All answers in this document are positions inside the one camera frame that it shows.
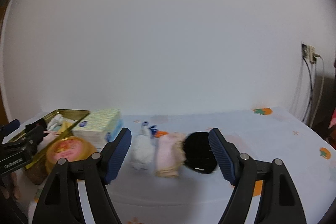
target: blue gripper pad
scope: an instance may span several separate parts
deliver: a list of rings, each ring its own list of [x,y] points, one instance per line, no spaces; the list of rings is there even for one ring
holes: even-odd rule
[[[235,185],[238,179],[237,172],[235,172],[235,166],[236,168],[239,166],[239,160],[237,158],[238,150],[235,146],[234,148],[236,151],[232,150],[229,144],[231,143],[228,143],[224,139],[218,128],[213,128],[209,132],[209,145],[218,162],[219,168],[224,178],[232,185]]]
[[[19,120],[15,119],[1,128],[1,135],[8,136],[20,127]]]
[[[105,185],[116,179],[131,141],[131,131],[128,128],[122,128],[115,140],[107,143],[101,151],[103,155],[101,167],[105,173],[103,177]]]

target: white tablecloth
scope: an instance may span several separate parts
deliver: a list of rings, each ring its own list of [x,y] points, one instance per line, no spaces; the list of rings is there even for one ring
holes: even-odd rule
[[[307,223],[316,224],[336,196],[336,151],[287,111],[272,110],[271,115],[246,110],[204,115],[125,116],[123,120],[133,138],[143,121],[156,124],[161,131],[186,134],[208,132],[217,127],[227,141],[256,160],[282,159],[298,190]],[[330,159],[320,155],[322,147],[330,151]],[[212,174],[203,175],[183,166],[178,179],[159,178],[154,176],[154,164],[150,170],[135,170],[129,159],[130,150],[117,179],[107,186],[122,223],[218,223],[232,193],[230,183],[218,168]],[[28,187],[29,182],[24,177],[21,180]],[[83,182],[79,188],[86,223],[94,223]],[[253,198],[246,223],[254,222],[259,198]]]

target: black cable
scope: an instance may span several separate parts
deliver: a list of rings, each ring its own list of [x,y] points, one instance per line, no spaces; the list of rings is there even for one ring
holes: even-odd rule
[[[307,63],[307,61],[305,60],[304,57],[302,57],[302,58],[307,65],[307,69],[308,69],[308,72],[309,72],[309,79],[310,79],[310,98],[309,98],[309,102],[308,102],[308,105],[307,105],[307,108],[306,108],[306,112],[304,113],[304,116],[303,116],[303,119],[302,119],[302,122],[304,122],[305,119],[306,119],[307,113],[308,113],[309,106],[310,106],[310,104],[313,100],[313,83],[312,83],[312,80],[311,80],[311,72],[310,72],[308,63]]]

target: jar lid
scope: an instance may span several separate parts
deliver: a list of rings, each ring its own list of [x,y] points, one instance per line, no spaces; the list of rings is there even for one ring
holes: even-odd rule
[[[46,153],[46,169],[50,173],[60,158],[68,161],[85,160],[96,152],[93,145],[79,137],[68,137],[53,143]]]

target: pink object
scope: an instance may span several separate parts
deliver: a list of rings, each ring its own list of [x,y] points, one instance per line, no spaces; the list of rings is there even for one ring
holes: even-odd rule
[[[56,139],[55,135],[52,132],[49,133],[48,135],[43,137],[42,142],[40,142],[37,145],[37,151],[41,151],[43,148],[45,148],[48,144],[50,144],[55,139]]]
[[[334,113],[331,117],[331,121],[330,121],[330,125],[329,125],[328,129],[332,128],[335,124],[336,124],[336,110],[334,111]]]
[[[77,140],[65,140],[58,148],[58,153],[55,153],[54,160],[58,161],[60,158],[67,158],[68,161],[74,161],[82,152],[83,144]]]
[[[43,131],[44,134],[53,134],[54,136],[58,137],[59,133],[57,131]]]
[[[178,169],[185,161],[182,149],[185,134],[170,133],[159,138],[156,157],[156,175],[177,178]]]

